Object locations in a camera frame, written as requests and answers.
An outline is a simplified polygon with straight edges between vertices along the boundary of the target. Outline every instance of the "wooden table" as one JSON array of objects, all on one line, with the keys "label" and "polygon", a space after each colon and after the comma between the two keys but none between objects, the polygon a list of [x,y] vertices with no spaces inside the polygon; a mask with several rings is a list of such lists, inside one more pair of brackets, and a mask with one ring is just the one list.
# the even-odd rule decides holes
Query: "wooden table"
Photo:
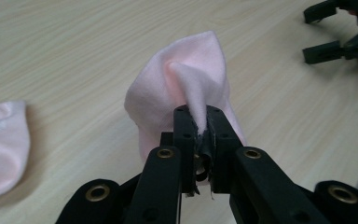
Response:
[{"label": "wooden table", "polygon": [[[124,183],[144,164],[127,88],[159,49],[214,30],[231,103],[250,146],[300,186],[358,181],[358,62],[307,65],[303,48],[358,33],[345,11],[318,24],[320,1],[0,0],[0,102],[22,99],[32,147],[0,223],[54,223],[84,183]],[[227,195],[184,198],[182,223],[235,223]]]}]

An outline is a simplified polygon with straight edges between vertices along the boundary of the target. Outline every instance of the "mounting hole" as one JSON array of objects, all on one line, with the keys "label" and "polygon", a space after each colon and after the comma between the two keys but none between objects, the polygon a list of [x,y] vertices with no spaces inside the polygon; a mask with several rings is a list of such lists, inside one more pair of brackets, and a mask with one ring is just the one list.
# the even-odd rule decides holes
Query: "mounting hole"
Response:
[{"label": "mounting hole", "polygon": [[341,186],[332,185],[328,188],[328,192],[335,199],[343,202],[343,203],[358,203],[358,197]]},{"label": "mounting hole", "polygon": [[171,149],[163,148],[157,152],[157,156],[162,159],[167,159],[173,156],[173,151]]},{"label": "mounting hole", "polygon": [[252,150],[252,149],[247,149],[243,152],[243,155],[245,155],[246,157],[249,157],[251,159],[259,159],[261,157],[260,152]]},{"label": "mounting hole", "polygon": [[310,215],[301,210],[295,210],[290,212],[290,216],[294,218],[297,222],[306,223],[310,222]]},{"label": "mounting hole", "polygon": [[86,192],[86,199],[92,203],[96,203],[105,199],[110,193],[110,188],[105,184],[92,186]]},{"label": "mounting hole", "polygon": [[151,222],[158,219],[159,212],[157,208],[147,208],[142,213],[142,218],[144,221]]}]

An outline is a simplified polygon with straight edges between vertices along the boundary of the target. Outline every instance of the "pink sock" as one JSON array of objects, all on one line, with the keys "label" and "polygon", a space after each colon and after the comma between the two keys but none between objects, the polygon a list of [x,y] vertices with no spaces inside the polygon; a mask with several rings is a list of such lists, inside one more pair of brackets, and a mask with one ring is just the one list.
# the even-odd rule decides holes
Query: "pink sock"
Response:
[{"label": "pink sock", "polygon": [[25,103],[13,101],[0,104],[0,195],[19,182],[29,147]]},{"label": "pink sock", "polygon": [[143,159],[159,145],[161,132],[172,132],[173,110],[180,105],[188,105],[199,134],[206,129],[206,105],[220,108],[246,145],[229,102],[225,58],[212,31],[160,50],[130,86],[124,106],[138,126]]}]

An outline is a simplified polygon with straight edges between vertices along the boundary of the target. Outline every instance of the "table surface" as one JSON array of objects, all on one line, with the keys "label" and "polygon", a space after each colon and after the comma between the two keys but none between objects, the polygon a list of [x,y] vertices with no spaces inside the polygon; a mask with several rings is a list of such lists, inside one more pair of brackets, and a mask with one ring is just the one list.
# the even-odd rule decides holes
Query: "table surface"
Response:
[{"label": "table surface", "polygon": [[[303,48],[358,33],[346,11],[307,25],[319,1],[0,0],[0,103],[24,100],[31,134],[0,223],[54,223],[84,183],[143,169],[126,91],[174,40],[214,30],[249,146],[300,186],[358,181],[358,62],[308,65]],[[182,223],[235,223],[227,195],[184,198]]]}]

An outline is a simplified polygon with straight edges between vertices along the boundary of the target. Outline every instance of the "pink fabric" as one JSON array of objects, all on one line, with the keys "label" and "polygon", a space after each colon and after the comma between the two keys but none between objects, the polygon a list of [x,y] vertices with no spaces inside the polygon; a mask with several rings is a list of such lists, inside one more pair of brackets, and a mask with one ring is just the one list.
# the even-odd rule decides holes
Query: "pink fabric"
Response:
[{"label": "pink fabric", "polygon": [[125,108],[139,129],[143,159],[173,130],[173,110],[188,105],[199,134],[206,129],[206,105],[220,108],[245,145],[229,102],[223,52],[214,32],[192,35],[160,50],[130,86]]},{"label": "pink fabric", "polygon": [[0,195],[19,182],[29,147],[25,103],[14,101],[0,104]]}]

